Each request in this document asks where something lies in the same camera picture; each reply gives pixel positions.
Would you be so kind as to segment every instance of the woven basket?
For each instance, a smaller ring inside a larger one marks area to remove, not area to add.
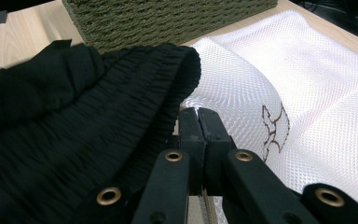
[[[101,53],[180,45],[276,7],[277,0],[62,0],[86,44]]]

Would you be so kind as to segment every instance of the white mesh fabric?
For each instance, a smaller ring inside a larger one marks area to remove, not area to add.
[[[322,182],[358,202],[358,54],[291,10],[193,47],[202,76],[184,107],[218,112],[290,189]]]

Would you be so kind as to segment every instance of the brass eyelet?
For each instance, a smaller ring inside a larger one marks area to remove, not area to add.
[[[182,154],[179,152],[168,152],[167,154],[165,154],[165,159],[167,161],[179,161],[183,158]]]
[[[106,194],[113,193],[112,197],[106,198]],[[121,191],[119,188],[106,188],[101,190],[101,192],[97,195],[97,203],[100,205],[110,205],[116,203],[121,197]]]
[[[345,204],[344,199],[331,189],[319,188],[315,190],[316,197],[323,203],[333,207],[341,207]]]
[[[251,161],[253,159],[252,154],[250,154],[249,152],[243,152],[243,151],[239,151],[239,152],[235,153],[235,157],[239,161]]]

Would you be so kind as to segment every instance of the gathered fabric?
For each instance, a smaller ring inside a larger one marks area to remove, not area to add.
[[[0,223],[106,214],[95,197],[110,184],[125,191],[113,208],[124,222],[126,200],[144,187],[199,80],[199,54],[173,44],[100,54],[57,40],[1,69]]]

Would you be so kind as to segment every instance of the table surface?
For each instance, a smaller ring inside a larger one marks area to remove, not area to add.
[[[207,35],[220,35],[231,32],[285,10],[300,12],[313,28],[358,53],[357,36],[312,14],[289,0],[278,0],[278,5],[275,8],[235,22]],[[203,36],[188,41],[184,45],[190,46],[201,37]],[[30,59],[50,44],[51,41],[57,39],[72,39],[73,45],[83,41],[63,6],[62,0],[9,13],[7,22],[0,24],[0,68],[9,67]]]

